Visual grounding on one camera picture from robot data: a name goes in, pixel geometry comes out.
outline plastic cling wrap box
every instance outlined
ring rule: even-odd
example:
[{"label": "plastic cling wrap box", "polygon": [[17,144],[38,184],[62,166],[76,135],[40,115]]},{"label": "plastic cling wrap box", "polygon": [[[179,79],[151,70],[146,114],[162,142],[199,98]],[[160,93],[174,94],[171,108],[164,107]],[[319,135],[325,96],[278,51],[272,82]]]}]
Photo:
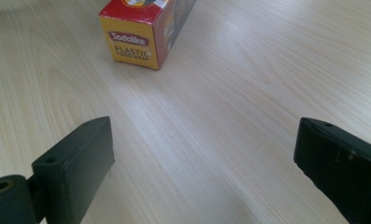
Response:
[{"label": "plastic cling wrap box", "polygon": [[111,0],[100,12],[115,61],[159,69],[195,0]]}]

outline wooden table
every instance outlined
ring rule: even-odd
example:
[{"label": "wooden table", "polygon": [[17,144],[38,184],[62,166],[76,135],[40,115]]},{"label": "wooden table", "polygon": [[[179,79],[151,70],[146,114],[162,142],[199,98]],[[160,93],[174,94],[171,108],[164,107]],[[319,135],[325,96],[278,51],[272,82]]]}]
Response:
[{"label": "wooden table", "polygon": [[371,0],[198,0],[160,71],[112,61],[106,3],[0,1],[0,176],[110,116],[82,223],[347,223],[293,150],[302,117],[371,143]]}]

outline red and yellow box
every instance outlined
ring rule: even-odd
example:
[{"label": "red and yellow box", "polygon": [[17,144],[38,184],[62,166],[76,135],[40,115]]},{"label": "red and yellow box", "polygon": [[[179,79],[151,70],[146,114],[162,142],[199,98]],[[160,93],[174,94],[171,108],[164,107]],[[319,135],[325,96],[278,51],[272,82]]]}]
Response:
[{"label": "red and yellow box", "polygon": [[115,61],[160,69],[195,0],[111,0],[100,12]]}]

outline screw hole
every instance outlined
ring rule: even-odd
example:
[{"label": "screw hole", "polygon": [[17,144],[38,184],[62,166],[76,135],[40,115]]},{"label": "screw hole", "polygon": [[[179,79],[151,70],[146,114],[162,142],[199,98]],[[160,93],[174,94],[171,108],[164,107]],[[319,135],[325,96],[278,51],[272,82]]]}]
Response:
[{"label": "screw hole", "polygon": [[3,190],[5,188],[7,188],[8,186],[9,186],[8,182],[2,182],[2,183],[0,183],[0,190]]},{"label": "screw hole", "polygon": [[48,159],[46,160],[46,163],[54,163],[54,162],[56,162],[56,161],[57,161],[56,158],[51,157],[51,158],[48,158]]},{"label": "screw hole", "polygon": [[0,193],[10,189],[13,186],[13,180],[0,181]]}]

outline light wood surface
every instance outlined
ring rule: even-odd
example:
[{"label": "light wood surface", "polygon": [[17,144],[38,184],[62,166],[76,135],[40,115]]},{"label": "light wood surface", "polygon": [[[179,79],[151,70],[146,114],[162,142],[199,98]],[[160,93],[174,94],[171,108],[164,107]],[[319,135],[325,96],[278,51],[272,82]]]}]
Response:
[{"label": "light wood surface", "polygon": [[0,176],[110,116],[82,223],[347,223],[293,162],[299,119],[371,143],[371,1],[198,0],[160,71],[112,62],[107,0],[0,0]]}]

